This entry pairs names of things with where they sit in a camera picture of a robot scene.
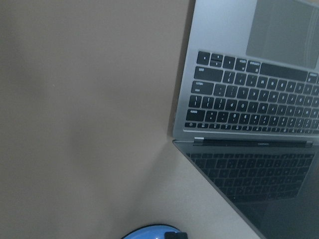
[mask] desk surface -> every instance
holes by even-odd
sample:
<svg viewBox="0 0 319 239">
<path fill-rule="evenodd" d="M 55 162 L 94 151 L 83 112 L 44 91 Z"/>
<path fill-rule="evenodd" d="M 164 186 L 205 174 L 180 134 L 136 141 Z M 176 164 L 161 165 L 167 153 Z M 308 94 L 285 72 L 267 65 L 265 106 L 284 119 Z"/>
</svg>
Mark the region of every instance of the desk surface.
<svg viewBox="0 0 319 239">
<path fill-rule="evenodd" d="M 192 6 L 1 3 L 0 238 L 258 238 L 171 142 Z"/>
</svg>

